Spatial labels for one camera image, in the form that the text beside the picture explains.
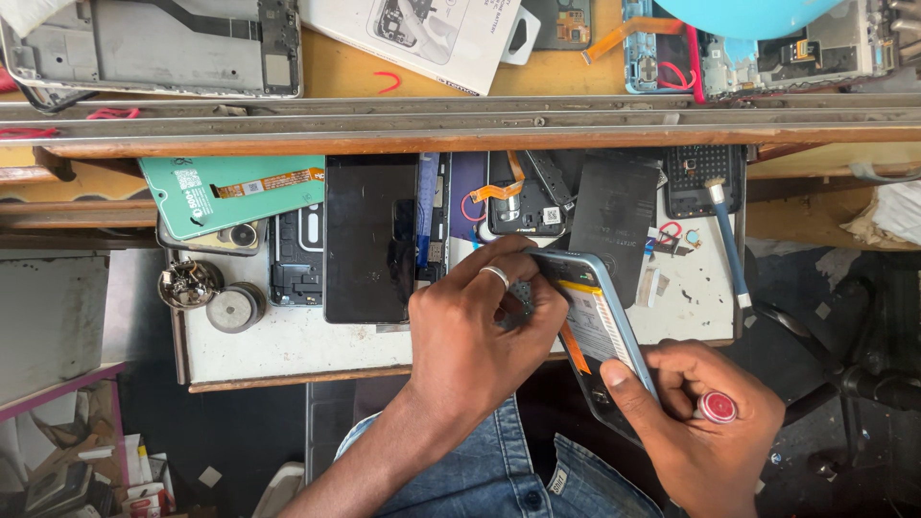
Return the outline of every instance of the silver ring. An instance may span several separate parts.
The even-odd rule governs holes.
[[[508,276],[506,276],[506,273],[499,269],[497,266],[484,266],[480,268],[480,273],[482,272],[493,272],[494,274],[498,275],[499,278],[502,279],[502,283],[506,285],[506,291],[508,291],[508,287],[510,286],[508,283]]]

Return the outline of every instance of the shirt button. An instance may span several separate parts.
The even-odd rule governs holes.
[[[541,508],[541,495],[539,495],[537,491],[528,491],[524,500],[528,504],[528,507],[532,508],[534,511]]]

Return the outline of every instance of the man's left hand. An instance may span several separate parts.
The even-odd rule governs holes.
[[[416,410],[451,434],[453,449],[547,358],[568,311],[566,300],[521,251],[534,242],[507,236],[480,247],[409,300],[413,374],[404,391]],[[502,279],[530,281],[534,312],[511,331],[495,324],[520,306]]]

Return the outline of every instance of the hand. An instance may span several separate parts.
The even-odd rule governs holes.
[[[665,411],[620,361],[601,364],[601,377],[646,446],[662,487],[692,516],[755,516],[755,484],[783,423],[783,402],[697,340],[663,340],[643,356],[659,370]],[[692,417],[692,401],[709,390],[736,402],[734,421],[718,425]]]
[[[406,391],[425,418],[462,435],[450,449],[505,401],[547,358],[563,325],[568,304],[529,255],[534,242],[507,236],[474,251],[443,279],[409,300],[413,374]],[[534,312],[511,331],[495,325],[503,308],[520,306],[502,280],[530,281]]]

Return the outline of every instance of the brush bristles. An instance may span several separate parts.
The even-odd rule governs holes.
[[[713,180],[707,180],[706,182],[704,182],[704,187],[709,189],[710,187],[713,187],[714,185],[722,185],[723,183],[726,183],[725,178],[714,178]]]

